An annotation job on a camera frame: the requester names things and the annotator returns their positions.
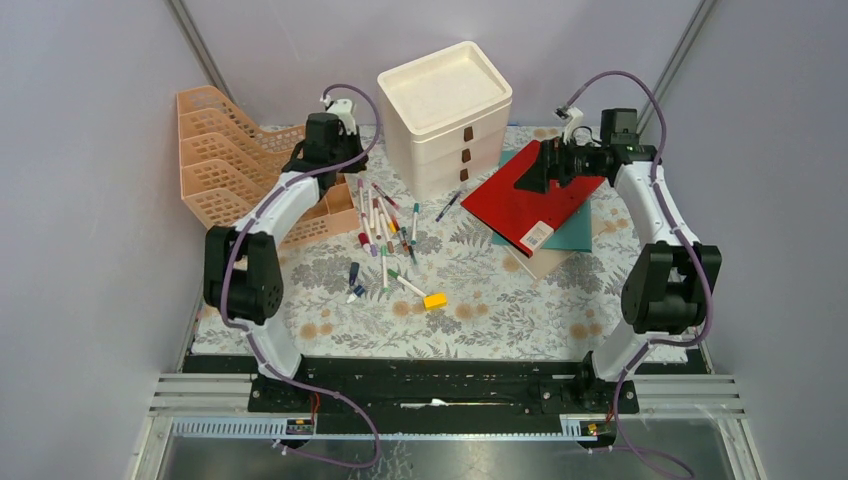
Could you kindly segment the white three-drawer cabinet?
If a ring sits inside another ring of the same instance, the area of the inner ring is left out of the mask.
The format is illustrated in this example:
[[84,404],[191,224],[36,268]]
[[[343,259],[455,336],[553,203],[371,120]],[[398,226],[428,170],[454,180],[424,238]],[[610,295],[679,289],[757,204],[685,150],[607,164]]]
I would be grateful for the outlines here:
[[513,90],[475,42],[384,71],[377,87],[388,162],[415,200],[497,167]]

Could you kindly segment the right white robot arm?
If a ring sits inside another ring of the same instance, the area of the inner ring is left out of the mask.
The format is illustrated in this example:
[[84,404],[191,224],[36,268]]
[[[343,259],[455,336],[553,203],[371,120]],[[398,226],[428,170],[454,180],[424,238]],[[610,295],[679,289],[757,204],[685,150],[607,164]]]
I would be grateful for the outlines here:
[[556,114],[563,132],[541,142],[515,188],[546,194],[578,179],[603,177],[624,201],[641,245],[621,290],[622,320],[584,357],[567,387],[572,402],[597,412],[620,399],[629,374],[654,347],[682,346],[679,335],[694,327],[708,332],[722,257],[682,219],[665,183],[662,150],[642,143],[636,110],[604,110],[599,141],[584,145],[573,138],[582,112],[561,107]]

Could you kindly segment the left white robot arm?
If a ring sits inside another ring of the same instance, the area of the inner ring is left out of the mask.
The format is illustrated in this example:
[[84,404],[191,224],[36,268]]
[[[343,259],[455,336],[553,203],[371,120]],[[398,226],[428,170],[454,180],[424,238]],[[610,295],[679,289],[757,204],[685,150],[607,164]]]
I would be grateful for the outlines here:
[[324,97],[308,116],[305,137],[259,203],[229,227],[208,230],[203,297],[225,326],[247,341],[261,375],[274,379],[272,398],[288,411],[309,401],[310,385],[296,375],[302,355],[280,317],[284,281],[277,249],[300,218],[318,205],[341,172],[367,161],[349,99]]

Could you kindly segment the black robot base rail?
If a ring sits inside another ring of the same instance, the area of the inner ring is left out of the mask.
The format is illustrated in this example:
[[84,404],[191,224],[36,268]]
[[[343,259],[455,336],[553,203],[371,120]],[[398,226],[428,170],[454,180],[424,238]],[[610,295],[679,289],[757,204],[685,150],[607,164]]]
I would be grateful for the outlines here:
[[594,377],[585,362],[307,357],[294,381],[245,357],[192,357],[164,375],[155,407],[191,413],[314,415],[320,434],[366,434],[349,398],[382,435],[553,434],[562,415],[636,414],[632,382]]

